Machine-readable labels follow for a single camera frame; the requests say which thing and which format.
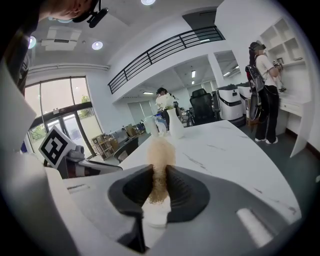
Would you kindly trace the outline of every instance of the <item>sneaker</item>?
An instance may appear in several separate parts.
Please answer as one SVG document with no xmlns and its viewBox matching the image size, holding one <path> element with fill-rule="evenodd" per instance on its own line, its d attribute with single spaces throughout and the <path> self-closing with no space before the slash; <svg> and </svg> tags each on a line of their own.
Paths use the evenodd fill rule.
<svg viewBox="0 0 320 256">
<path fill-rule="evenodd" d="M 257 139 L 257 138 L 255 138 L 254 139 L 256 142 L 264 142 L 264 141 L 266 141 L 266 139 L 264 138 L 264 139 Z"/>
<path fill-rule="evenodd" d="M 278 143 L 278 137 L 275 137 L 275 141 L 273 143 L 271 143 L 269 140 L 265 141 L 267 144 L 276 144 Z"/>
</svg>

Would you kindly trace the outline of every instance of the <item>marble table top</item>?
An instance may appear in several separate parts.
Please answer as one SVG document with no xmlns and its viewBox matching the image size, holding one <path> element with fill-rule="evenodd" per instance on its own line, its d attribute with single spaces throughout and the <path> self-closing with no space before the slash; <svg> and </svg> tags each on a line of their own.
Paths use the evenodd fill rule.
<svg viewBox="0 0 320 256">
<path fill-rule="evenodd" d="M 152 139 L 149 137 L 119 166 L 126 170 L 148 164 Z M 173 139 L 167 134 L 165 139 L 176 149 L 176 166 L 237 183 L 273 207 L 289 224 L 301 218 L 297 199 L 277 166 L 229 121 L 188 127 L 184 137 Z"/>
</svg>

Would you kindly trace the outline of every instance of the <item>ceiling light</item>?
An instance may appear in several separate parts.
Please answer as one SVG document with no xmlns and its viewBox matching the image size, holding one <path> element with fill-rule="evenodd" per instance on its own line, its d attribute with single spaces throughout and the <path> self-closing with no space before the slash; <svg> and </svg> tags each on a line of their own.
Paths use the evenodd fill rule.
<svg viewBox="0 0 320 256">
<path fill-rule="evenodd" d="M 145 6 L 152 5 L 156 0 L 141 0 L 141 3 Z"/>
<path fill-rule="evenodd" d="M 92 49 L 94 50 L 100 50 L 104 46 L 104 44 L 100 41 L 96 41 L 92 44 Z"/>
<path fill-rule="evenodd" d="M 30 36 L 28 49 L 33 48 L 36 45 L 37 39 L 32 35 Z"/>
</svg>

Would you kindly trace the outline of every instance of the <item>black railing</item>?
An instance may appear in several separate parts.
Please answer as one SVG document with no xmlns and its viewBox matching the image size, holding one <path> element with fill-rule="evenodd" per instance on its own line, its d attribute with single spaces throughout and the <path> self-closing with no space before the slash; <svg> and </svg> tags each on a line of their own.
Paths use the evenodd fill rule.
<svg viewBox="0 0 320 256">
<path fill-rule="evenodd" d="M 164 40 L 139 55 L 122 69 L 108 84 L 111 93 L 114 94 L 131 78 L 171 54 L 175 54 L 192 46 L 224 39 L 216 26 L 208 26 L 177 34 Z"/>
</svg>

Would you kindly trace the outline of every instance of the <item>bag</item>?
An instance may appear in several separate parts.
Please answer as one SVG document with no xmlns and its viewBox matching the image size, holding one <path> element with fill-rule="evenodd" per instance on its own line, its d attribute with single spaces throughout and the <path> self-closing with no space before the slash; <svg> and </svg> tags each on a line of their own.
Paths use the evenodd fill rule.
<svg viewBox="0 0 320 256">
<path fill-rule="evenodd" d="M 251 87 L 251 104 L 249 109 L 250 121 L 258 121 L 261 109 L 261 98 L 259 92 L 265 87 L 265 81 L 261 77 L 256 65 L 247 65 L 245 67 L 246 76 Z"/>
</svg>

